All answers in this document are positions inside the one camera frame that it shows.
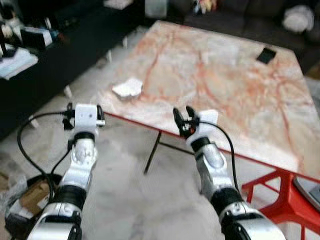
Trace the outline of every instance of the pink marble surface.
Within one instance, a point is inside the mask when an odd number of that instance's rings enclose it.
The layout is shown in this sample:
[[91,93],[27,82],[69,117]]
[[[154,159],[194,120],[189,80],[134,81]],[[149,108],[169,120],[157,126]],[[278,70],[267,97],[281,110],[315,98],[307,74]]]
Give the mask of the pink marble surface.
[[[158,21],[114,72],[114,82],[135,77],[143,92],[127,101],[107,89],[104,111],[178,134],[172,109],[216,109],[235,152],[320,179],[320,121],[294,53],[272,46],[276,57],[256,61],[264,44]],[[229,150],[217,131],[218,146]]]

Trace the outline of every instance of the white cloth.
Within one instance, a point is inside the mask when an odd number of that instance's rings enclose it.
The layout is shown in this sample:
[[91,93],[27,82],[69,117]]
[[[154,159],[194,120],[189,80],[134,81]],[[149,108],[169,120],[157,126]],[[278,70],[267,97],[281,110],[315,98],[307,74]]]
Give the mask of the white cloth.
[[308,6],[297,5],[285,11],[282,25],[285,29],[300,34],[305,30],[310,31],[314,27],[314,20],[315,15]]

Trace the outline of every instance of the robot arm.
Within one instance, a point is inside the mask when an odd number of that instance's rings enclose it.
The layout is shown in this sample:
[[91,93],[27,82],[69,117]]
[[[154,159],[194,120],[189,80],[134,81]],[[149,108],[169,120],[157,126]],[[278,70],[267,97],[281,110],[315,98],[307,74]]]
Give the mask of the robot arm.
[[105,124],[100,106],[77,104],[70,109],[74,129],[68,144],[71,164],[65,172],[53,202],[48,204],[28,236],[28,240],[81,240],[83,206],[90,189],[98,151],[97,126]]
[[196,167],[201,178],[201,191],[219,216],[222,233],[226,240],[285,240],[280,229],[257,209],[243,201],[233,187],[227,173],[227,162],[215,143],[209,140],[215,123],[214,110],[200,112],[186,108],[189,118],[184,120],[180,112],[173,110],[180,135],[195,152]]

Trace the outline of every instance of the gray sofa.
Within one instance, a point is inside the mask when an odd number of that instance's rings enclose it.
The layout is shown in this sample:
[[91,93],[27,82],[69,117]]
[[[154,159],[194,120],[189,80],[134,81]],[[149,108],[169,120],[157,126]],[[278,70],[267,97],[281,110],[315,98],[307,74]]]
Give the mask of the gray sofa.
[[320,61],[320,1],[313,0],[314,28],[303,34],[290,32],[281,25],[285,8],[291,7],[294,0],[219,0],[218,9],[205,15],[194,14],[190,0],[170,0],[169,3],[183,15],[186,26],[293,50],[303,73]]

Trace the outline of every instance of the black table leg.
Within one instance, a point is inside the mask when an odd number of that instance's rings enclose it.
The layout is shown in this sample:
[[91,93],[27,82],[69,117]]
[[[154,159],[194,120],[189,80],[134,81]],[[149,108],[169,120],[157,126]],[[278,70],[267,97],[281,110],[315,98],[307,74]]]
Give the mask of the black table leg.
[[160,142],[161,134],[162,134],[162,132],[159,131],[158,136],[156,137],[156,140],[155,140],[155,143],[154,143],[152,152],[151,152],[151,154],[150,154],[150,156],[149,156],[148,162],[146,163],[145,169],[144,169],[144,171],[143,171],[143,174],[144,174],[144,175],[146,175],[146,174],[148,173],[148,170],[149,170],[151,161],[152,161],[152,159],[154,158],[154,154],[155,154],[155,152],[156,152],[156,150],[157,150],[157,147],[158,147],[158,144],[159,144],[159,142]]
[[189,155],[193,155],[193,156],[195,155],[194,152],[187,151],[187,150],[184,150],[184,149],[179,148],[179,147],[176,147],[176,146],[172,146],[172,145],[170,145],[170,144],[168,144],[168,143],[165,143],[165,142],[162,142],[162,141],[160,141],[159,144],[160,144],[160,145],[163,145],[163,146],[166,146],[166,147],[168,147],[168,148],[171,148],[171,149],[174,149],[174,150],[183,152],[183,153],[185,153],[185,154],[189,154]]

